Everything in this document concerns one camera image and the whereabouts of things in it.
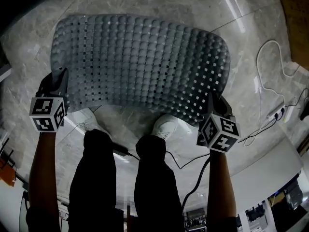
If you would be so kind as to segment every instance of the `black cable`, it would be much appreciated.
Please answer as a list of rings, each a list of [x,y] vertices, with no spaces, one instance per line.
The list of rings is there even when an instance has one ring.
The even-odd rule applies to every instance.
[[[174,162],[176,163],[177,167],[178,167],[179,169],[181,169],[181,167],[178,165],[178,163],[177,163],[176,159],[174,158],[173,154],[172,154],[172,153],[170,153],[169,151],[167,151],[166,153],[169,153],[169,154],[173,157]]]
[[[129,153],[129,156],[134,157],[136,160],[140,160],[138,157],[136,157],[136,156],[134,156],[134,155],[132,155],[132,154],[130,154],[130,153]]]
[[[196,160],[196,159],[199,159],[199,158],[202,158],[202,157],[205,157],[205,156],[209,156],[209,155],[210,155],[210,153],[208,153],[208,154],[206,154],[206,155],[202,155],[202,156],[196,157],[196,158],[192,159],[191,161],[187,162],[184,166],[180,167],[180,166],[178,165],[176,159],[174,158],[173,154],[170,153],[169,151],[167,151],[166,153],[169,153],[169,154],[173,157],[173,160],[174,160],[174,162],[176,163],[176,165],[177,165],[177,167],[178,167],[179,169],[182,169],[183,167],[185,167],[186,165],[188,165],[189,163],[193,162],[193,161]],[[134,155],[132,155],[132,154],[130,154],[130,153],[129,153],[129,156],[134,157],[136,160],[140,160],[139,158],[137,158],[136,156],[134,156]]]
[[[196,160],[196,159],[199,159],[199,158],[202,158],[202,157],[205,157],[205,156],[209,156],[210,155],[210,153],[208,153],[208,154],[206,154],[206,155],[202,155],[202,156],[200,156],[200,157],[196,157],[196,158],[194,158],[194,159],[192,159],[191,161],[189,161],[188,163],[186,163],[184,166],[182,166],[180,169],[182,169],[183,167],[185,167],[186,165],[188,165],[189,163],[191,163],[191,162],[193,162],[194,160]]]
[[[274,124],[276,124],[277,121],[281,120],[282,117],[283,117],[283,114],[284,114],[284,111],[281,112],[281,117],[280,117],[280,119],[276,118],[276,119],[275,119],[275,122],[274,122],[271,126],[269,126],[269,127],[265,128],[265,129],[261,130],[259,133],[255,134],[255,135],[253,135],[253,136],[249,136],[249,137],[246,137],[246,138],[240,140],[238,143],[241,143],[241,142],[247,140],[248,138],[256,137],[258,134],[261,134],[263,131],[266,131],[267,129],[269,129],[270,127],[272,127]]]
[[[27,199],[25,199],[26,211],[28,211]]]
[[[201,182],[201,179],[202,179],[204,170],[205,170],[205,168],[207,167],[207,165],[208,165],[208,163],[210,162],[210,160],[211,160],[210,157],[206,160],[206,162],[204,163],[204,165],[203,165],[203,167],[202,167],[202,170],[201,170],[201,172],[200,172],[200,174],[199,174],[199,177],[198,177],[198,179],[197,179],[197,184],[195,185],[195,187],[193,188],[193,190],[192,190],[191,192],[189,192],[189,193],[185,196],[185,198],[184,198],[184,200],[183,200],[183,205],[182,205],[182,212],[183,212],[183,210],[184,210],[185,203],[187,202],[187,200],[188,200],[188,198],[190,197],[190,195],[191,195],[192,193],[194,193],[194,192],[197,190],[197,188],[198,188],[198,186],[199,186],[199,183]]]
[[[300,96],[299,96],[299,98],[298,98],[298,101],[296,102],[295,105],[287,105],[287,106],[285,106],[285,107],[288,107],[288,106],[297,106],[297,104],[299,103],[300,98],[301,98],[301,96],[303,95],[303,93],[305,92],[305,90],[307,90],[307,91],[309,92],[309,89],[308,89],[308,88],[305,88],[305,89],[300,93]]]

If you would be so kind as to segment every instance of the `wall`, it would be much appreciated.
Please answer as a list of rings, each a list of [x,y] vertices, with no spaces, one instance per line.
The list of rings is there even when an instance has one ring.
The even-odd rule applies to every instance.
[[[237,213],[267,199],[302,168],[302,160],[288,139],[284,139],[254,164],[231,177]]]
[[[0,221],[8,232],[19,232],[20,205],[24,193],[22,186],[19,180],[14,187],[0,181]]]

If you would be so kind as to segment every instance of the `fiducial marker cube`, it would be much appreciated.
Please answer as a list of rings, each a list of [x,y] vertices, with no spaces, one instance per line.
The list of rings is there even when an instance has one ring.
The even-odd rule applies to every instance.
[[[36,131],[57,132],[65,116],[63,98],[32,98],[29,116]]]
[[[209,114],[201,133],[207,148],[227,153],[240,138],[240,127],[232,120]]]

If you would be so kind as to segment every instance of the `marble floor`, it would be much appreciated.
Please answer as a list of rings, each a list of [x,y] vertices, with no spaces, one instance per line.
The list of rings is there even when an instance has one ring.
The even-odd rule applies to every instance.
[[[230,76],[223,96],[233,109],[243,137],[258,129],[266,115],[282,101],[281,97],[260,88],[255,63],[260,46],[270,39],[278,41],[285,72],[292,74],[298,67],[291,62],[280,0],[45,0],[0,38],[12,65],[12,74],[1,84],[3,125],[10,134],[6,150],[14,149],[17,172],[25,179],[28,179],[39,137],[28,117],[30,100],[41,80],[50,72],[49,56],[56,24],[73,13],[154,16],[220,35],[231,54]],[[282,74],[279,50],[275,44],[264,48],[259,63],[264,85],[284,94],[286,104],[295,103],[301,91],[308,87],[309,72],[302,67],[294,78]],[[301,99],[297,107],[302,106]],[[98,122],[112,134],[113,140],[128,147],[132,154],[136,154],[135,143],[151,131],[154,121],[160,116],[155,111],[131,107],[103,105],[91,109]],[[227,155],[230,174],[250,166],[283,137],[288,137],[297,147],[309,132],[308,118],[304,121],[298,119],[300,111],[295,109],[288,123],[278,122],[259,135],[250,147],[244,147],[242,143],[235,145]],[[66,199],[83,152],[83,135],[70,116],[56,139],[57,191],[59,197]],[[208,153],[208,149],[196,146],[196,138],[197,128],[179,121],[177,131],[167,141],[167,148],[180,165]],[[127,203],[134,204],[138,162],[132,157],[115,157],[115,160],[117,207],[124,208]],[[181,201],[195,185],[204,161],[198,159],[179,170],[172,158],[166,155],[166,163],[175,172]],[[186,209],[207,205],[208,194],[205,190],[208,177],[209,170],[206,170],[199,189],[189,198]]]

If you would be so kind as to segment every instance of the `orange object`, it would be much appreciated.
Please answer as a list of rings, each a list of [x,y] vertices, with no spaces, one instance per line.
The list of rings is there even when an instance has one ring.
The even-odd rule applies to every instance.
[[[15,170],[0,158],[0,180],[13,187],[15,182]]]

